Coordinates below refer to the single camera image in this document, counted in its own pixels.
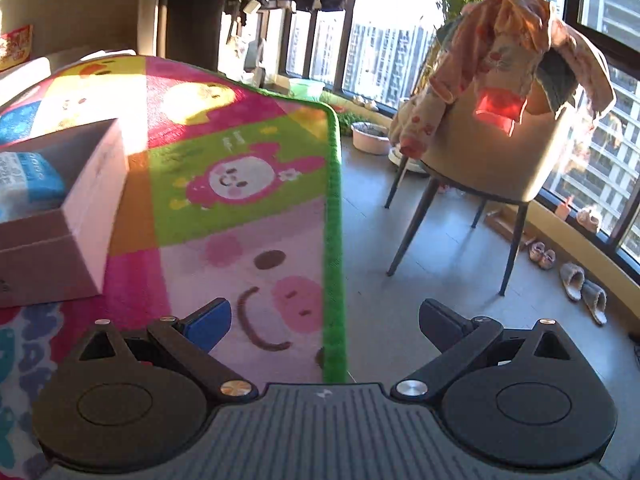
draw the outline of gray tile floor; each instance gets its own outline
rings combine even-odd
[[[491,316],[507,328],[557,319],[602,378],[619,412],[603,465],[626,478],[640,454],[640,367],[626,337],[636,327],[623,308],[610,308],[597,327],[587,308],[572,303],[557,271],[545,272],[521,253],[506,296],[497,292],[509,244],[482,222],[470,228],[478,202],[457,192],[438,195],[396,274],[385,275],[424,190],[408,175],[391,205],[383,203],[395,167],[385,158],[342,148],[342,224],[350,372],[357,382],[395,381],[438,355],[418,328],[425,298],[466,317]]]

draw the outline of green rug border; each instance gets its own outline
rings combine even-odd
[[[325,383],[347,382],[347,343],[346,322],[344,307],[344,279],[342,276],[342,183],[340,167],[342,165],[342,152],[340,148],[340,129],[338,116],[333,108],[318,101],[305,101],[293,97],[271,92],[262,88],[255,88],[239,81],[233,81],[220,72],[207,70],[181,61],[174,61],[186,66],[191,66],[202,72],[229,81],[246,90],[256,92],[268,97],[292,101],[300,105],[318,108],[327,114],[329,131],[327,143],[329,153],[327,157],[327,190],[324,218],[324,305],[322,346],[324,347],[324,362],[322,366],[322,379]]]

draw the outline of chair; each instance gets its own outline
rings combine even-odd
[[[404,234],[388,276],[393,276],[414,239],[440,184],[480,196],[482,201],[472,223],[478,224],[487,201],[518,206],[507,266],[500,295],[504,296],[513,264],[518,254],[529,202],[544,184],[558,160],[569,129],[574,123],[575,108],[565,104],[558,117],[549,109],[542,87],[535,82],[527,97],[522,122],[507,136],[495,126],[473,117],[476,96],[473,85],[449,107],[422,156],[421,164],[431,175],[414,217]],[[404,156],[389,192],[388,208],[407,164]]]

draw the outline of blue package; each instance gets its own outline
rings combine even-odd
[[[59,207],[65,183],[39,153],[0,153],[0,221]]]

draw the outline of black metal leg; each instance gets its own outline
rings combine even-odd
[[[386,198],[385,209],[389,209],[391,205],[391,201],[394,199],[396,195],[396,191],[398,190],[398,185],[400,184],[400,179],[402,178],[402,174],[404,173],[404,168],[406,168],[406,164],[409,162],[409,157],[403,155],[400,159],[400,165],[398,166],[398,172],[396,173],[396,178],[394,179],[393,184],[391,185],[391,189],[389,190],[389,196]]]
[[[476,212],[476,217],[474,218],[474,222],[471,224],[471,228],[475,229],[476,226],[478,225],[478,221],[480,220],[480,217],[482,216],[482,212],[484,211],[484,208],[486,207],[486,203],[488,202],[487,199],[483,198],[482,202],[480,202],[480,207],[478,208],[478,211]]]
[[[502,286],[500,288],[500,295],[504,296],[507,290],[507,284],[511,277],[511,271],[513,270],[513,264],[518,256],[518,250],[520,249],[520,240],[522,239],[522,232],[524,231],[524,222],[527,219],[527,209],[529,204],[523,204],[519,206],[518,213],[516,215],[516,223],[513,227],[513,238],[511,239],[511,250],[509,251],[509,259],[507,260],[507,268],[504,269],[504,277],[502,278]]]
[[[433,197],[435,197],[436,193],[438,192],[439,185],[440,182],[435,177],[432,176],[429,179],[427,189],[425,189],[424,193],[422,194],[420,203],[415,210],[414,217],[411,219],[411,223],[409,224],[409,227],[404,234],[404,238],[402,238],[400,247],[398,247],[398,252],[396,253],[394,260],[391,263],[391,267],[389,267],[389,270],[386,272],[387,276],[393,276],[396,273],[396,269],[402,261],[402,257],[406,253],[406,250],[409,248],[409,245],[414,239],[415,234],[418,232],[418,227],[420,227],[424,216],[427,214],[427,209],[431,205],[431,202],[433,202]]]

